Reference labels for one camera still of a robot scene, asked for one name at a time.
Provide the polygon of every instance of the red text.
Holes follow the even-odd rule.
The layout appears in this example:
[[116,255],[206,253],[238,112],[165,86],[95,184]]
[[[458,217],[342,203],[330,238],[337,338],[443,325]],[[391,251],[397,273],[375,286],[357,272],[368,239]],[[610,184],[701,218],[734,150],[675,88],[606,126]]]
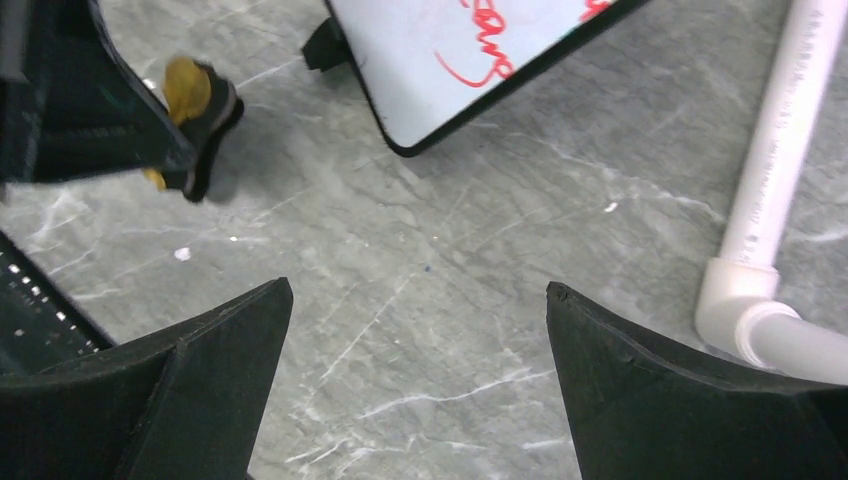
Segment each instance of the red text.
[[586,0],[586,11],[580,15],[580,22],[585,23],[612,5],[609,0]]
[[500,35],[506,30],[506,20],[498,13],[494,5],[494,0],[473,0],[473,7],[469,4],[469,0],[459,0],[463,7],[472,9],[472,19],[474,24],[480,28],[480,33],[477,34],[477,41],[482,45],[480,50],[486,55],[494,58],[492,68],[489,72],[478,81],[469,80],[468,78],[456,72],[439,52],[436,52],[436,59],[453,75],[454,78],[472,88],[480,88],[487,85],[496,76],[506,79],[515,73],[515,67],[509,57],[501,51],[497,43],[492,41],[490,37]]

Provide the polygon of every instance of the gray marble floor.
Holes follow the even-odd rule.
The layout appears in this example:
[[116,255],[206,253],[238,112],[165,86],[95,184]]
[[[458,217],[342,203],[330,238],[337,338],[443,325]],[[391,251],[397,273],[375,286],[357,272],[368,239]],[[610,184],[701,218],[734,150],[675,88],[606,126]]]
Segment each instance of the gray marble floor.
[[[319,0],[102,4],[140,75],[186,52],[238,83],[247,115],[219,201],[130,174],[14,188],[0,223],[121,341],[289,277],[258,479],[578,479],[550,280],[700,348],[700,276],[786,0],[655,0],[411,160],[384,146],[348,71],[307,71]],[[843,332],[846,107],[848,52],[779,265],[782,299]]]

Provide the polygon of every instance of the pipe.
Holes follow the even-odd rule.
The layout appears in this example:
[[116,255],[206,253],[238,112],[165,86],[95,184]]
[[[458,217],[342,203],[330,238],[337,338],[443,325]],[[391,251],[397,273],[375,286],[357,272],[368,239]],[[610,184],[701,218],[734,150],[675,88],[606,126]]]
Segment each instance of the pipe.
[[775,257],[846,14],[848,0],[792,2],[724,241],[707,264],[695,312],[701,337],[727,353],[843,385],[848,337],[804,322],[773,299]]

